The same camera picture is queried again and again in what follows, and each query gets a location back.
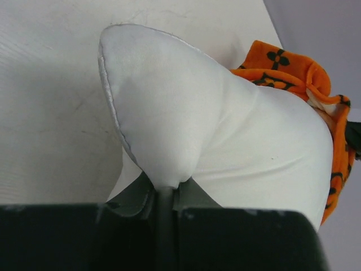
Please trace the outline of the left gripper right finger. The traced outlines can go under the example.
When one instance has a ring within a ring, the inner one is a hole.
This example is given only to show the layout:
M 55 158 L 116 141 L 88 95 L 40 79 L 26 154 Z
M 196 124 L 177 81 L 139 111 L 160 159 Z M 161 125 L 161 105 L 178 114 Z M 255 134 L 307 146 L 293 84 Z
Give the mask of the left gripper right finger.
M 179 270 L 329 270 L 301 213 L 222 208 L 193 179 L 176 192 Z

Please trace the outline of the orange patterned pillowcase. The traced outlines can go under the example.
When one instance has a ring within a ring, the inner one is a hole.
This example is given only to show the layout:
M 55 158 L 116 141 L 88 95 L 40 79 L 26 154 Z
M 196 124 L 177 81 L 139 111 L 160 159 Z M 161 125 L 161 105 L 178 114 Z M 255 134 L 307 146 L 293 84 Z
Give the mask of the orange patterned pillowcase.
M 257 86 L 288 91 L 325 117 L 331 126 L 333 161 L 330 188 L 321 222 L 335 211 L 355 163 L 355 151 L 346 142 L 345 130 L 351 102 L 347 96 L 331 96 L 331 81 L 324 68 L 305 55 L 254 41 L 242 65 L 231 73 Z

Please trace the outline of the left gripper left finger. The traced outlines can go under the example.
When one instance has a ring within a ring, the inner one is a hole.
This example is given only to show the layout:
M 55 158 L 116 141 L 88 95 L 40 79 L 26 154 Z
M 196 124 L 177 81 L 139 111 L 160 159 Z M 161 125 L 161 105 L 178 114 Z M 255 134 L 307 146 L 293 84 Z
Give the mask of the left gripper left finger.
M 108 203 L 2 205 L 1 269 L 154 270 L 153 199 L 141 174 Z

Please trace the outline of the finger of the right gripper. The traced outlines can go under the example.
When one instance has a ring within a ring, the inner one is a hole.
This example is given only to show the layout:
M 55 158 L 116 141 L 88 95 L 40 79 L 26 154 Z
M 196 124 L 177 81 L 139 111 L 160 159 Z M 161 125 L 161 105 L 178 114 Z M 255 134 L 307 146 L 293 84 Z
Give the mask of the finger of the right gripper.
M 355 151 L 355 160 L 360 161 L 361 123 L 354 121 L 347 121 L 345 137 L 346 137 L 346 142 Z

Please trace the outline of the white pillow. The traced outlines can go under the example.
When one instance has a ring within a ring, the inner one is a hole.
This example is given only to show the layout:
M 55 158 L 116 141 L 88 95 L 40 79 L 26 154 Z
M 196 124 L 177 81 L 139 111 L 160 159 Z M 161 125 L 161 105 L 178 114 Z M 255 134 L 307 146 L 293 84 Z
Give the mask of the white pillow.
M 193 179 L 222 207 L 296 211 L 320 228 L 333 160 L 320 110 L 142 25 L 103 30 L 98 59 L 123 152 L 111 198 L 142 173 L 157 189 Z

